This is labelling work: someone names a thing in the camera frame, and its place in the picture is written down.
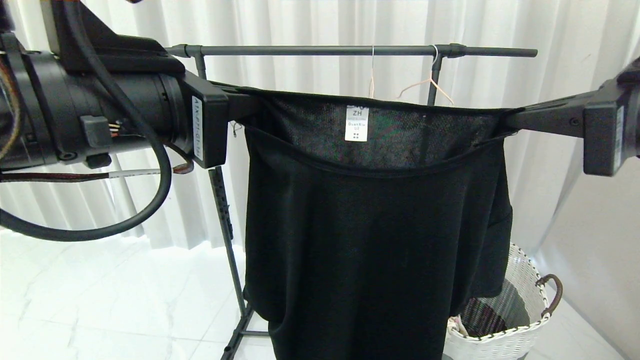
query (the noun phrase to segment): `white curtain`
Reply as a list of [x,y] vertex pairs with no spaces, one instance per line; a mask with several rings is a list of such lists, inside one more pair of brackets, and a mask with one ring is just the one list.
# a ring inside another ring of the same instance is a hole
[[[493,108],[534,104],[596,89],[638,53],[637,1],[333,1],[333,0],[86,0],[117,33],[152,37],[165,46],[423,45],[538,49],[536,58],[445,59],[440,86],[455,106]],[[27,48],[46,49],[40,0],[11,0],[17,34]],[[379,56],[373,61],[375,97],[395,99],[428,77],[431,57]],[[184,60],[195,72],[192,60]],[[371,58],[337,56],[207,57],[209,79],[259,88],[368,96]],[[402,101],[424,104],[428,87]],[[437,104],[449,106],[438,95]],[[522,131],[506,142],[513,239],[533,253],[552,222],[561,194],[580,167],[573,138]],[[151,151],[114,156],[113,168],[152,167]],[[45,171],[86,171],[82,165]],[[242,131],[229,131],[224,166],[232,223],[244,233],[248,155]],[[157,178],[91,184],[4,184],[0,203],[40,224],[82,229],[121,220],[151,198]],[[133,234],[154,247],[219,245],[220,229],[207,173],[175,176],[163,208]]]

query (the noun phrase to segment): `robotic arm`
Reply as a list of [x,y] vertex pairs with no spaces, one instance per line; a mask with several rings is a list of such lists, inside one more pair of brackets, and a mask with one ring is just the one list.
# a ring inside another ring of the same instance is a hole
[[[108,166],[110,154],[143,147],[158,157],[161,181],[152,202],[120,224],[49,229],[0,209],[3,227],[56,241],[129,230],[161,206],[172,172],[189,170],[172,171],[165,146],[203,168],[222,165],[228,122],[261,110],[256,98],[233,86],[186,71],[155,40],[115,34],[78,0],[41,4],[51,53],[25,50],[0,9],[0,182],[102,179],[106,173],[29,179],[11,171],[79,162],[95,169]],[[640,155],[639,111],[640,59],[599,90],[522,108],[504,125],[584,138],[585,173],[613,176],[625,159]],[[194,138],[194,126],[205,138]]]

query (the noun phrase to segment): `basket handle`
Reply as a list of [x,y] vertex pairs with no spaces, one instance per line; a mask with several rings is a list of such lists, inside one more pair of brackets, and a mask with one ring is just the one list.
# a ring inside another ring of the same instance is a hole
[[551,279],[553,279],[553,281],[556,283],[557,291],[556,291],[556,295],[555,295],[553,301],[551,302],[551,304],[549,304],[548,308],[544,309],[542,311],[542,314],[540,314],[540,316],[542,316],[542,317],[545,317],[546,314],[552,315],[553,312],[558,307],[558,305],[560,304],[560,299],[562,298],[562,290],[563,290],[562,289],[562,282],[554,274],[544,275],[543,277],[538,279],[538,281],[536,281],[536,285],[537,286],[544,285],[544,284],[547,283],[547,281],[549,281]]

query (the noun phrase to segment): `horizontal metal bar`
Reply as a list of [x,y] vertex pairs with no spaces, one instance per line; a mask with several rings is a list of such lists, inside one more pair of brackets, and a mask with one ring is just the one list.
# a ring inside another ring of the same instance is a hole
[[533,58],[538,54],[535,49],[512,49],[503,47],[467,47],[461,44],[443,45],[381,45],[381,46],[202,46],[176,45],[167,51],[180,57],[230,55],[270,55],[270,56],[434,56],[438,53],[446,58],[460,56],[510,56]]
[[269,337],[269,332],[267,332],[267,331],[245,330],[245,331],[241,331],[240,333],[242,335],[244,335],[244,336],[267,336],[267,337]]

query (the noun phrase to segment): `white wicker basket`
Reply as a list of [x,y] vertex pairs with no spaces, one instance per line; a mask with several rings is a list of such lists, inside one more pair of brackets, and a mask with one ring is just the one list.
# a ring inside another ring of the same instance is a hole
[[[551,304],[545,291],[549,279],[555,280],[557,286]],[[470,335],[448,327],[442,359],[523,359],[561,297],[562,284],[558,278],[554,275],[541,278],[522,249],[511,244],[502,292],[495,298],[469,302],[461,317]]]

